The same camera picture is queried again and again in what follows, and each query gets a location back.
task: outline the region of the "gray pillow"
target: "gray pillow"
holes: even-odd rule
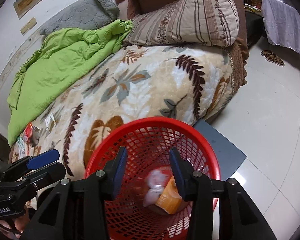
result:
[[[96,30],[119,16],[119,8],[113,0],[79,0],[64,8],[45,22],[41,35],[48,35],[62,28],[80,28],[83,30]]]

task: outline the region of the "floral blanket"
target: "floral blanket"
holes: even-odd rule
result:
[[[235,93],[234,73],[238,71],[234,68],[243,64],[234,66],[233,58],[230,51],[200,44],[122,48],[33,121],[42,129],[34,155],[55,148],[66,176],[82,179],[93,151],[124,123],[150,116],[175,118],[189,125],[206,119]],[[50,113],[57,124],[48,132],[45,118]],[[18,158],[15,152],[12,161]]]

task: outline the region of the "white wall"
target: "white wall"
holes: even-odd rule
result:
[[[13,2],[16,0],[6,0],[0,8],[0,74],[7,65],[12,55],[18,48],[35,32],[43,23],[49,20],[57,12],[72,4],[77,0],[42,0],[27,12],[21,19],[18,18]],[[20,29],[32,18],[35,17],[37,25],[22,36]],[[7,92],[10,90],[12,82],[5,83],[2,88]],[[0,97],[0,106],[7,105],[6,97]],[[0,111],[0,132],[6,136],[7,134],[7,110]]]

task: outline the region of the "striped pillow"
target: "striped pillow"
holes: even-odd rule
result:
[[[155,45],[184,42],[228,47],[239,32],[233,0],[178,0],[132,19],[125,44]]]

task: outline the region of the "green blanket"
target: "green blanket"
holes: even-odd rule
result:
[[[116,20],[98,30],[66,28],[47,36],[21,66],[10,90],[9,145],[63,91],[117,52],[131,29],[131,21]]]

